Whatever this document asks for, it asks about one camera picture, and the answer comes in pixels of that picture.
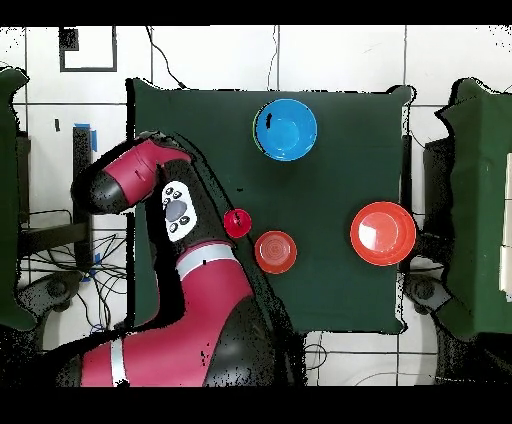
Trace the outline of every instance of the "dark green table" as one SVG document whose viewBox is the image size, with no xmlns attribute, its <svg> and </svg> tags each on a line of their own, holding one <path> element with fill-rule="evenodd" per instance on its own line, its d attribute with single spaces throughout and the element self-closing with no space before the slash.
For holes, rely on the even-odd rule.
<svg viewBox="0 0 512 424">
<path fill-rule="evenodd" d="M 178 132 L 193 142 L 232 203 L 251 214 L 253 240 L 268 230 L 294 238 L 295 265 L 268 278 L 295 330 L 401 331 L 395 317 L 396 267 L 360 259 L 349 227 L 364 205 L 399 201 L 401 116 L 411 88 L 389 93 L 169 91 L 137 79 L 134 88 L 136 133 Z M 315 114 L 318 139 L 300 160 L 274 161 L 252 139 L 255 114 L 277 98 L 299 100 Z M 150 319 L 158 305 L 154 284 L 148 283 L 154 276 L 146 235 L 140 233 L 140 210 L 136 323 Z"/>
<path fill-rule="evenodd" d="M 459 339 L 512 333 L 512 303 L 499 290 L 507 154 L 512 152 L 512 95 L 477 80 L 459 81 L 437 113 L 455 140 L 450 181 L 455 239 L 447 274 L 453 295 L 437 316 Z"/>
</svg>

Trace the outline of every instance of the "blue object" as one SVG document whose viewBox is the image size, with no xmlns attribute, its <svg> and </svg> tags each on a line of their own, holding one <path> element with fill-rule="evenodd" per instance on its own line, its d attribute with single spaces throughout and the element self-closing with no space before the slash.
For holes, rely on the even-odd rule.
<svg viewBox="0 0 512 424">
<path fill-rule="evenodd" d="M 96 253 L 96 255 L 94 255 L 93 266 L 94 265 L 98 265 L 100 262 L 101 262 L 101 254 L 100 253 Z M 93 276 L 95 274 L 96 274 L 96 270 L 95 269 L 89 270 L 89 275 Z M 89 277 L 82 278 L 82 283 L 88 283 L 89 281 L 91 281 L 91 279 Z"/>
<path fill-rule="evenodd" d="M 305 104 L 293 99 L 268 103 L 256 115 L 254 141 L 272 159 L 291 161 L 308 153 L 317 136 L 316 119 Z"/>
<path fill-rule="evenodd" d="M 95 152 L 98 151 L 98 141 L 96 137 L 96 130 L 91 131 L 91 149 Z"/>
</svg>

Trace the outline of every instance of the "black cable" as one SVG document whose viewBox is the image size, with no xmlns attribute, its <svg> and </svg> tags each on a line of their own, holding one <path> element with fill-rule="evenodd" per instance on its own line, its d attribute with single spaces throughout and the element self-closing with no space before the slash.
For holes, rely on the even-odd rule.
<svg viewBox="0 0 512 424">
<path fill-rule="evenodd" d="M 317 368 L 320 368 L 323 364 L 325 364 L 325 361 L 327 361 L 327 351 L 325 350 L 325 347 L 323 347 L 322 345 L 320 345 L 318 343 L 312 343 L 310 345 L 307 345 L 304 348 L 304 350 L 307 350 L 308 347 L 311 347 L 311 346 L 317 346 L 320 349 L 322 349 L 324 351 L 323 353 L 324 353 L 325 357 L 324 357 L 324 360 L 321 363 L 319 363 L 318 365 L 315 365 L 314 367 L 306 368 L 306 371 L 316 370 Z"/>
<path fill-rule="evenodd" d="M 109 244 L 108 244 L 107 248 L 105 249 L 105 255 L 103 256 L 102 261 L 99 263 L 101 266 L 99 268 L 96 268 L 96 269 L 98 270 L 98 272 L 105 272 L 106 274 L 110 275 L 110 277 L 107 279 L 107 281 L 105 283 L 101 283 L 100 281 L 97 280 L 95 275 L 90 275 L 89 274 L 89 276 L 94 281 L 96 292 L 97 292 L 98 297 L 99 297 L 99 303 L 98 303 L 98 312 L 99 312 L 98 313 L 98 317 L 99 317 L 99 321 L 100 321 L 99 326 L 102 327 L 103 329 L 108 330 L 108 329 L 110 329 L 110 325 L 111 325 L 111 322 L 112 322 L 112 313 L 111 313 L 110 307 L 107 304 L 106 299 L 107 299 L 108 295 L 110 294 L 110 292 L 114 292 L 114 293 L 117 293 L 117 294 L 126 294 L 126 292 L 118 292 L 118 291 L 114 290 L 114 286 L 117 283 L 117 281 L 119 281 L 119 279 L 121 279 L 123 276 L 126 277 L 126 274 L 117 273 L 117 275 L 116 275 L 115 272 L 116 272 L 117 269 L 125 269 L 125 268 L 117 267 L 117 266 L 114 266 L 114 265 L 110 266 L 110 264 L 103 264 L 103 260 L 107 256 L 110 256 L 115 250 L 117 250 L 123 244 L 123 242 L 126 241 L 126 239 L 121 239 L 119 237 L 116 237 L 115 234 L 113 236 L 104 237 L 102 239 L 105 239 L 104 243 L 109 242 Z M 122 241 L 117 246 L 115 246 L 114 249 L 112 249 L 110 251 L 110 249 L 112 247 L 112 244 L 116 240 L 122 240 Z M 53 256 L 52 250 L 56 251 L 58 253 L 69 255 L 72 258 L 75 258 L 75 256 L 71 253 L 71 250 L 67 246 L 63 246 L 63 247 L 67 248 L 68 252 L 62 252 L 62 251 L 58 251 L 56 249 L 49 249 L 47 252 L 48 252 L 48 255 L 50 256 L 50 260 L 47 260 L 46 258 L 42 257 L 41 255 L 38 255 L 43 260 L 36 260 L 36 261 L 42 262 L 42 263 L 47 263 L 47 264 L 53 264 L 53 265 L 55 265 L 55 266 L 57 266 L 57 267 L 59 267 L 61 269 L 67 269 L 67 270 L 76 269 L 76 267 L 71 267 L 71 266 L 63 265 L 62 262 L 59 263 L 58 261 L 56 261 L 55 257 Z M 32 269 L 32 270 L 33 271 L 52 272 L 51 270 L 44 270 L 44 269 L 41 269 L 41 270 Z M 106 294 L 105 297 L 103 297 L 103 295 L 102 295 L 103 288 L 109 283 L 109 281 L 112 278 L 115 278 L 115 277 L 117 277 L 116 280 L 112 283 L 112 285 L 110 287 L 108 287 L 107 294 Z M 88 316 L 87 303 L 85 302 L 85 300 L 81 296 L 80 296 L 80 300 L 82 301 L 82 303 L 86 307 L 86 319 L 87 319 L 87 322 L 89 323 L 89 325 L 91 325 L 91 331 L 92 331 L 94 328 L 97 328 L 98 325 L 94 326 L 91 323 L 91 321 L 89 319 L 89 316 Z M 103 326 L 103 324 L 101 323 L 102 322 L 102 319 L 101 319 L 101 308 L 102 308 L 102 306 L 103 306 L 103 312 L 104 312 L 105 321 L 106 321 L 105 322 L 105 326 Z"/>
<path fill-rule="evenodd" d="M 87 308 L 87 303 L 85 303 L 85 300 L 82 296 L 80 296 L 80 293 L 77 293 L 76 294 L 78 296 L 78 298 L 82 301 L 82 303 L 84 304 L 84 307 L 85 307 L 85 319 L 87 320 L 87 322 L 89 323 L 89 325 L 91 327 L 94 327 L 94 324 L 91 323 L 91 320 L 89 319 L 89 309 Z"/>
<path fill-rule="evenodd" d="M 94 281 L 94 287 L 96 288 L 96 293 L 98 293 L 98 297 L 100 299 L 100 302 L 98 302 L 98 317 L 99 317 L 100 324 L 101 324 L 101 304 L 103 303 L 103 313 L 105 314 L 105 329 L 109 330 L 110 324 L 112 321 L 112 314 L 110 312 L 110 308 L 107 304 L 107 301 L 101 295 L 101 289 L 98 286 L 98 284 L 101 284 L 101 283 L 99 283 L 99 281 L 96 279 L 96 277 L 94 275 L 92 275 L 91 277 Z"/>
<path fill-rule="evenodd" d="M 153 43 L 153 37 L 151 36 L 151 31 L 149 31 L 149 27 L 146 26 L 146 32 L 148 33 L 148 37 L 149 37 L 149 42 L 151 43 L 151 45 L 157 49 L 160 54 L 162 55 L 162 57 L 164 58 L 165 60 L 165 65 L 167 66 L 167 72 L 169 73 L 169 75 L 174 79 L 174 81 L 176 81 L 178 83 L 178 85 L 180 86 L 180 88 L 182 89 L 187 89 L 188 87 L 183 84 L 180 80 L 178 80 L 172 73 L 171 73 L 171 70 L 169 69 L 169 61 L 167 60 L 167 57 L 165 56 L 165 53 L 162 51 L 162 49 L 160 47 L 158 47 L 155 43 Z"/>
<path fill-rule="evenodd" d="M 274 44 L 276 46 L 276 51 L 274 53 L 274 56 L 272 56 L 272 59 L 270 60 L 270 69 L 268 70 L 268 75 L 267 75 L 267 91 L 270 87 L 270 73 L 272 72 L 272 65 L 274 63 L 274 58 L 276 57 L 277 55 L 277 41 L 275 39 L 275 35 L 276 35 L 276 27 L 277 25 L 274 25 L 274 32 L 272 33 L 272 39 L 274 40 Z"/>
</svg>

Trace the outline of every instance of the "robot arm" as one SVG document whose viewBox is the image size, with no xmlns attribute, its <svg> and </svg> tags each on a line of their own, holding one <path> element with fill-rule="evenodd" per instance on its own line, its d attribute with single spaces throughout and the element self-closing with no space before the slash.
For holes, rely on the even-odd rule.
<svg viewBox="0 0 512 424">
<path fill-rule="evenodd" d="M 72 193 L 93 213 L 119 213 L 146 199 L 159 285 L 177 271 L 185 300 L 177 322 L 87 352 L 81 386 L 274 383 L 265 320 L 186 151 L 159 133 L 139 137 L 118 159 L 82 175 Z"/>
</svg>

